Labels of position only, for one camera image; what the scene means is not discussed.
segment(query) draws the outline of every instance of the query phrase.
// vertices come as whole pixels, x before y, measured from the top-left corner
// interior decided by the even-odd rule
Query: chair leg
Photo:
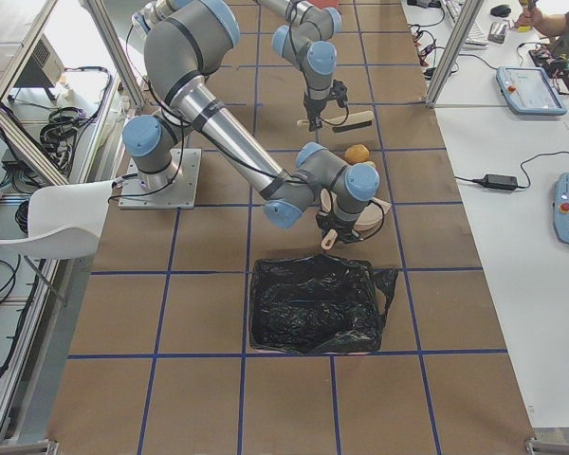
[[[40,281],[43,282],[48,287],[48,289],[51,290],[55,298],[58,301],[60,301],[64,306],[67,306],[67,300],[59,293],[57,288],[55,288],[55,286],[53,286],[51,282],[46,279],[46,277],[42,274],[42,271],[36,266],[36,264],[33,263],[28,256],[24,256],[23,259],[31,267],[31,269],[34,271],[34,273],[40,279]]]

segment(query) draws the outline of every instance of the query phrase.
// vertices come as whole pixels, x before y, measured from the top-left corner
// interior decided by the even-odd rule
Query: keyboard
[[[442,2],[445,5],[445,15],[449,17],[451,24],[455,25],[457,19],[459,19],[462,5],[460,5],[457,0],[442,0]],[[489,41],[486,40],[485,33],[481,30],[479,25],[474,22],[462,47],[465,49],[486,49],[488,44]]]

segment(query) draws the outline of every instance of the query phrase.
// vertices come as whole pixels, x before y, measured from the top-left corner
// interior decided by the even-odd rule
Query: tiled surface
[[[249,272],[260,258],[321,252],[316,208],[277,229],[192,135],[187,145],[205,149],[194,210],[108,213],[49,436],[64,454],[521,455],[531,429],[402,8],[341,2],[335,76],[350,111],[376,121],[314,134],[295,124],[302,76],[271,50],[283,21],[230,3],[244,34],[208,87],[274,158],[292,171],[314,140],[339,155],[371,150],[393,207],[375,238],[332,253],[399,269],[381,348],[250,348]]]

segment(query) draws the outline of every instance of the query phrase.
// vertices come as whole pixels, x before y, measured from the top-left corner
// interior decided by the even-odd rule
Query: computer mouse
[[[497,17],[508,17],[510,12],[512,12],[512,9],[510,9],[509,5],[498,5],[491,9],[491,15]]]

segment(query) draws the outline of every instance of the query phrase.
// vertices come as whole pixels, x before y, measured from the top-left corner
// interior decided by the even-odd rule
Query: white chair
[[[29,259],[74,259],[95,254],[112,181],[44,187],[29,198],[28,236],[0,239],[0,246],[23,256],[55,296],[64,297]]]

